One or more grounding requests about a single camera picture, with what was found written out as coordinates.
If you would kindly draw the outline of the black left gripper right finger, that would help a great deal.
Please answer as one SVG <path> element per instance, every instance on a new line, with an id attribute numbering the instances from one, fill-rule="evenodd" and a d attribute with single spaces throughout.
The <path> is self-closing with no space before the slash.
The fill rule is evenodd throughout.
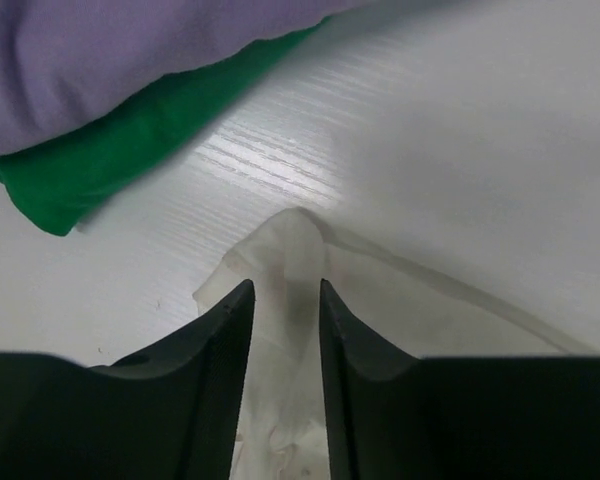
<path id="1" fill-rule="evenodd" d="M 600 479 L 600 356 L 416 358 L 320 286 L 335 479 Z"/>

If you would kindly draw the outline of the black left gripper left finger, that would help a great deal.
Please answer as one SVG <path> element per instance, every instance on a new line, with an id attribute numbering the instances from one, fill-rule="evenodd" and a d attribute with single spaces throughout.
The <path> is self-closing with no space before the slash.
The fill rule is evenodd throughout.
<path id="1" fill-rule="evenodd" d="M 0 479 L 226 479 L 255 289 L 114 364 L 0 352 Z"/>

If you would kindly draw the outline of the cream t shirt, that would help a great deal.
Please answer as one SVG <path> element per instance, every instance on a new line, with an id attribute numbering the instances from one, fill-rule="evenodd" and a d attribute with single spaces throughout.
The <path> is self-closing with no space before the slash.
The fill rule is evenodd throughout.
<path id="1" fill-rule="evenodd" d="M 319 290 L 414 355 L 592 355 L 595 348 L 494 296 L 394 256 L 303 209 L 274 215 L 232 247 L 195 292 L 206 313 L 238 283 L 255 313 L 231 475 L 326 479 Z"/>

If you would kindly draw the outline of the green t shirt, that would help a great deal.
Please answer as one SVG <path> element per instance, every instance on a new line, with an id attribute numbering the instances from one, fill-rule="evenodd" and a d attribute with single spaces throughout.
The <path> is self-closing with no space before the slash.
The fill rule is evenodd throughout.
<path id="1" fill-rule="evenodd" d="M 166 75 L 83 128 L 0 157 L 0 183 L 33 225 L 65 236 L 200 134 L 314 31 L 258 40 L 218 63 Z"/>

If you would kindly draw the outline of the lavender t shirt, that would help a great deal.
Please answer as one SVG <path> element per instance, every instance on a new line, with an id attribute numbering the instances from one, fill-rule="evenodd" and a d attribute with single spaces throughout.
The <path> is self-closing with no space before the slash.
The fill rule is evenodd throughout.
<path id="1" fill-rule="evenodd" d="M 0 156 L 81 128 L 164 75 L 351 8 L 349 1 L 0 1 Z"/>

